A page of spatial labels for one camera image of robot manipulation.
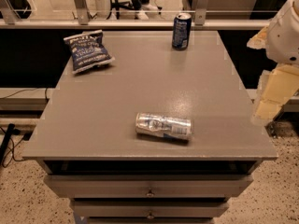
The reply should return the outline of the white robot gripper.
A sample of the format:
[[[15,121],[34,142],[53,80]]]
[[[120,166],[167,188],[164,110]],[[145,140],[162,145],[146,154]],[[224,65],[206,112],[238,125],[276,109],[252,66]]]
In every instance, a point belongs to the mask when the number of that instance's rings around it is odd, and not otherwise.
[[[299,0],[287,0],[247,47],[266,48],[266,56],[279,63],[272,71],[263,70],[253,104],[251,122],[265,126],[299,91]]]

